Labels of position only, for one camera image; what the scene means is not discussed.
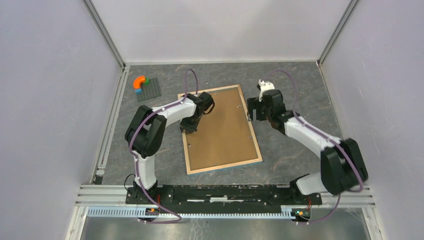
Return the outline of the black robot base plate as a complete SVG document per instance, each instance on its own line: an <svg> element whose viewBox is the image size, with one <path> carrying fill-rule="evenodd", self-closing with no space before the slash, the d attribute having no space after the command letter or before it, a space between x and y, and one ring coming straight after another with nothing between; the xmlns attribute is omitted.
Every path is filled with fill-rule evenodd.
<svg viewBox="0 0 424 240"><path fill-rule="evenodd" d="M245 202L249 207L258 206L264 201L272 206L295 205L320 206L323 201L319 193L303 195L294 185L161 185L153 186L145 195L142 189L134 185L127 189L128 204L152 204L174 212L178 203L212 203L218 198L228 202Z"/></svg>

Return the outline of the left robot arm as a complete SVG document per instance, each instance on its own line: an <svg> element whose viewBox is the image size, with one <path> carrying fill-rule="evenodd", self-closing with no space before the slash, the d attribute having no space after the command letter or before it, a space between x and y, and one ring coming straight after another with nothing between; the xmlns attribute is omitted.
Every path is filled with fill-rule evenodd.
<svg viewBox="0 0 424 240"><path fill-rule="evenodd" d="M157 183L155 156L162 145L166 128L179 122L182 132L194 133L202 116L214 107L213 97L202 92L200 95L188 93L159 107L142 105L137 109L124 138L134 158L135 182L140 187L137 196L145 204L151 204L157 198L157 190L153 187Z"/></svg>

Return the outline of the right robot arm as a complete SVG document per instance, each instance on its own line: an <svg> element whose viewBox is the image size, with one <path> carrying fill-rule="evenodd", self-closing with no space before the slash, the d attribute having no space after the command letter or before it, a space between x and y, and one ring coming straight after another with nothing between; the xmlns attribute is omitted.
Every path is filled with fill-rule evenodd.
<svg viewBox="0 0 424 240"><path fill-rule="evenodd" d="M289 189L289 199L302 204L312 193L338 195L345 191L360 192L368 172L358 143L323 132L308 123L294 110L287 110L282 93L267 90L259 97L247 99L250 121L268 121L273 129L311 150L320 159L320 171L297 178Z"/></svg>

